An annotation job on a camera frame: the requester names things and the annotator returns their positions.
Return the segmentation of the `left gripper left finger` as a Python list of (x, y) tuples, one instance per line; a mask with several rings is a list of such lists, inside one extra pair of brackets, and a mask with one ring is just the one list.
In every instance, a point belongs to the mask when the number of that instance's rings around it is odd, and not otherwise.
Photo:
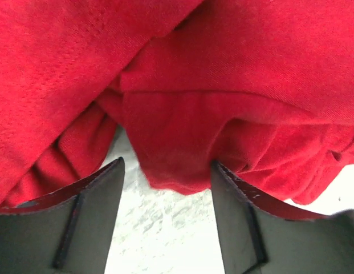
[(0, 207), (0, 273), (104, 273), (124, 184), (118, 158), (16, 207)]

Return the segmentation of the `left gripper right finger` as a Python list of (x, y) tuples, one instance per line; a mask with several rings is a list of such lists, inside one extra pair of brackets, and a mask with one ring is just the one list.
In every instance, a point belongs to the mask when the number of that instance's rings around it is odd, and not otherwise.
[(226, 273), (354, 273), (354, 209), (294, 207), (211, 164), (211, 194)]

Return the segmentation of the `red t-shirt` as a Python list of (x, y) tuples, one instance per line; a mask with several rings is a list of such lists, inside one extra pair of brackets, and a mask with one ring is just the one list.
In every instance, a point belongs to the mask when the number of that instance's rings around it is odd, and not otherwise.
[(118, 127), (153, 188), (218, 160), (312, 203), (354, 164), (354, 1), (0, 1), (0, 207), (98, 170)]

